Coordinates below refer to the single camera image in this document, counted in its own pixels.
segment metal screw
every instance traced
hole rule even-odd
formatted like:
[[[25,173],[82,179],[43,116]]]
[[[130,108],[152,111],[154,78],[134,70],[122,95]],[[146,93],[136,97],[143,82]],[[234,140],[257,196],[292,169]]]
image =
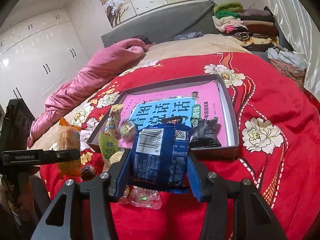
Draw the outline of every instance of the metal screw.
[[[102,179],[107,179],[108,177],[109,177],[109,173],[107,173],[107,172],[103,172],[100,174],[100,178],[102,178]]]
[[[217,173],[211,171],[211,172],[208,173],[208,177],[209,177],[210,179],[214,179],[214,178],[217,177]]]
[[[243,184],[245,184],[247,186],[251,185],[251,180],[249,180],[249,179],[243,179],[242,182],[243,182]]]
[[[68,179],[68,180],[66,181],[66,185],[67,185],[67,186],[71,186],[73,183],[74,183],[73,179]]]

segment headboard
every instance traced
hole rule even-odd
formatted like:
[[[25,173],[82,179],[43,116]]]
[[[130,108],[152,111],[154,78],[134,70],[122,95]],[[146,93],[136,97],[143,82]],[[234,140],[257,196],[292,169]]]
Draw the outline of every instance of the headboard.
[[[202,31],[204,34],[219,34],[212,21],[212,0],[194,2],[164,8],[123,23],[110,33],[103,35],[102,42],[108,47],[115,42],[141,35],[151,41],[162,43],[173,41],[175,35]]]

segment dark green folded cloth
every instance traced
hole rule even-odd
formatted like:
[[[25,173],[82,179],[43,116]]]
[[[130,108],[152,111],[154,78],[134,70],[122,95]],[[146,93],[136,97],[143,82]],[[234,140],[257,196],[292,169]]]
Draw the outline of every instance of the dark green folded cloth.
[[[212,15],[221,19],[222,17],[233,16],[234,18],[240,18],[237,13],[229,12],[229,11],[217,11],[216,13],[212,12]]]
[[[218,11],[229,11],[229,12],[244,12],[243,6],[239,2],[229,2],[217,5],[213,8],[214,13]]]

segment white satin curtain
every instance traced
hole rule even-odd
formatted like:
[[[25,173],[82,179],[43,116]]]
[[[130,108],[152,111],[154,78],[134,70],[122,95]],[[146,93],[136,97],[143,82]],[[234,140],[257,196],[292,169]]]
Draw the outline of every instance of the white satin curtain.
[[[307,63],[304,87],[320,102],[320,32],[299,0],[264,0],[293,49]]]

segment red floral bedspread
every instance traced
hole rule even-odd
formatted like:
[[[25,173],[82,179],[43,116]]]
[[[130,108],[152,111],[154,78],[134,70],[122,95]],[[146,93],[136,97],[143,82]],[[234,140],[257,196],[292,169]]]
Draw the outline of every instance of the red floral bedspread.
[[[98,92],[73,123],[83,128],[81,138],[85,141],[122,91],[213,73],[220,74],[228,87],[238,120],[240,147],[237,160],[210,161],[206,165],[225,179],[250,178],[289,240],[301,239],[320,211],[319,115],[292,80],[258,56],[218,53],[170,58],[136,67]],[[101,172],[101,155],[85,142],[81,150],[82,164],[91,163]],[[40,172],[53,198],[63,183],[56,165],[42,166]],[[206,205],[192,195],[161,192],[161,197],[159,210],[112,203],[119,239],[198,239]],[[227,238],[233,228],[233,207],[231,202],[228,204]]]

